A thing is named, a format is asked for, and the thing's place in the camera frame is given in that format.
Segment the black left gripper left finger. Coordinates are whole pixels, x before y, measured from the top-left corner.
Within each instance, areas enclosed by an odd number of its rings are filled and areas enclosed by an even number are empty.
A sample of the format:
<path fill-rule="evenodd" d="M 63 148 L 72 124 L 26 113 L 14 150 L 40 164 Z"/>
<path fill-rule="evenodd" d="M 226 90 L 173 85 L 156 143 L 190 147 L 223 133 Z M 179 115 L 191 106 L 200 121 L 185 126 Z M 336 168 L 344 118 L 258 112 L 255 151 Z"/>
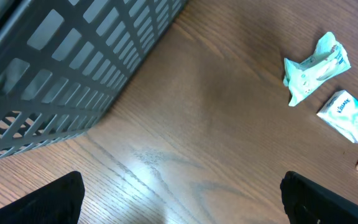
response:
<path fill-rule="evenodd" d="M 84 197 L 82 175 L 73 171 L 0 208 L 0 224 L 77 224 Z"/>

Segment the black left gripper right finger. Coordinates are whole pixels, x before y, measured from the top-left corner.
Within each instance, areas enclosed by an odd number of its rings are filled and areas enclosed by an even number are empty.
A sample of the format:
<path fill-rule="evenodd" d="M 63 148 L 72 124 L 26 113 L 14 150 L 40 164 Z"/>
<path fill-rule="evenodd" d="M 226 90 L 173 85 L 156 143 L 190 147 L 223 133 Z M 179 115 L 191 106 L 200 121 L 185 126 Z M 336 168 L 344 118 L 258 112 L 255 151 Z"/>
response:
<path fill-rule="evenodd" d="M 285 174 L 280 190 L 291 224 L 358 223 L 358 205 L 294 171 Z"/>

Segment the small teal packet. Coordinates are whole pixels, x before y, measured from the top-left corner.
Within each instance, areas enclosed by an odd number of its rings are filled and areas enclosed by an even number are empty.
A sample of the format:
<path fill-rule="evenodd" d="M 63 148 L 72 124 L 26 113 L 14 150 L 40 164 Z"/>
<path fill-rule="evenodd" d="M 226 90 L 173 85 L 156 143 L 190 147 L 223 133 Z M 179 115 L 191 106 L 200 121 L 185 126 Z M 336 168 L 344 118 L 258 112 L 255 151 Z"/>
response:
<path fill-rule="evenodd" d="M 358 100 L 346 90 L 335 92 L 317 116 L 350 142 L 358 144 Z"/>

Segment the teal candy wrapper packet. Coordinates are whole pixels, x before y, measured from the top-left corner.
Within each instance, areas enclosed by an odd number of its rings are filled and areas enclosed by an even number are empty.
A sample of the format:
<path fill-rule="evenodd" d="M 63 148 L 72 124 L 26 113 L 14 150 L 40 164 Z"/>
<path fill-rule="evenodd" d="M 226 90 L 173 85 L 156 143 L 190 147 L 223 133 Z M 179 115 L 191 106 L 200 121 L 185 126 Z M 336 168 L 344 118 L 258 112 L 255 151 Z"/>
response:
<path fill-rule="evenodd" d="M 313 55 L 301 63 L 285 58 L 283 84 L 291 93 L 289 106 L 294 107 L 326 80 L 351 68 L 347 52 L 332 32 L 325 33 L 316 44 Z"/>

